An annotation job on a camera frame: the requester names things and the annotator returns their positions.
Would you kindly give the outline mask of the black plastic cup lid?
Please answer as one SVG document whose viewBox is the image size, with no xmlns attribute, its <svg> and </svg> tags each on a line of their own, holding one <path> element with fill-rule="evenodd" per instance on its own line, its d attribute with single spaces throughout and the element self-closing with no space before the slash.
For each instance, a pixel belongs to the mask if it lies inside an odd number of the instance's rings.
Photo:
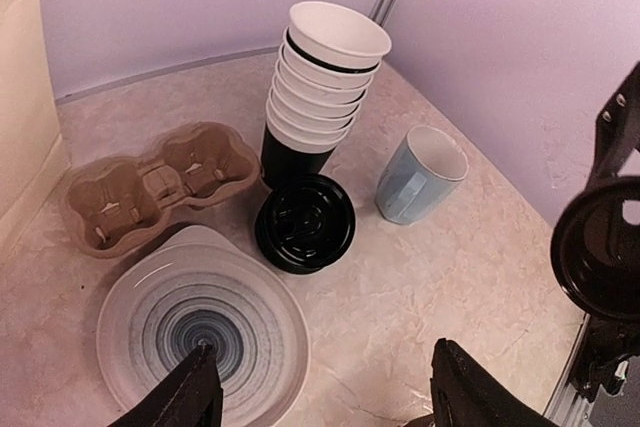
<svg viewBox="0 0 640 427">
<path fill-rule="evenodd" d="M 577 195 L 554 228 L 550 257 L 571 301 L 609 321 L 639 322 L 639 226 L 624 205 L 639 201 L 639 179 L 608 179 Z"/>
</svg>

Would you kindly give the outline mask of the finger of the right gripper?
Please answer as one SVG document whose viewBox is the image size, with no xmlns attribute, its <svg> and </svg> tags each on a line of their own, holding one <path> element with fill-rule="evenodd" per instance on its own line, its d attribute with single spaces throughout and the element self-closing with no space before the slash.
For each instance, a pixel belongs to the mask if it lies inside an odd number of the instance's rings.
<svg viewBox="0 0 640 427">
<path fill-rule="evenodd" d="M 612 322 L 589 316 L 578 343 L 569 382 L 588 402 L 594 402 L 599 389 L 617 395 L 623 385 L 615 380 L 619 365 L 639 356 L 639 325 Z"/>
<path fill-rule="evenodd" d="M 596 120 L 589 186 L 616 178 L 639 150 L 639 63 L 612 94 Z"/>
</svg>

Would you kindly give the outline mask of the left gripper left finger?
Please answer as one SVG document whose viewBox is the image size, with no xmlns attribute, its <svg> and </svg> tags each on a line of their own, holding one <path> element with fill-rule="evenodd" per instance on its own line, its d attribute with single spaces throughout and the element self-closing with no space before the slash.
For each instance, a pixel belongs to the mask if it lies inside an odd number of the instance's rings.
<svg viewBox="0 0 640 427">
<path fill-rule="evenodd" d="M 221 426 L 223 389 L 216 351 L 197 346 L 112 427 Z"/>
</svg>

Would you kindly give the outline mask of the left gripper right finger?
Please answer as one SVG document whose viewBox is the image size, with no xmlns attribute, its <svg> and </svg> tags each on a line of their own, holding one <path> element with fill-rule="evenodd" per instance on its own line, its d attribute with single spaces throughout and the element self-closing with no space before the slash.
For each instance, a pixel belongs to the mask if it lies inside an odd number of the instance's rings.
<svg viewBox="0 0 640 427">
<path fill-rule="evenodd" d="M 554 425 L 519 401 L 453 340 L 436 342 L 430 385 L 437 427 Z"/>
</svg>

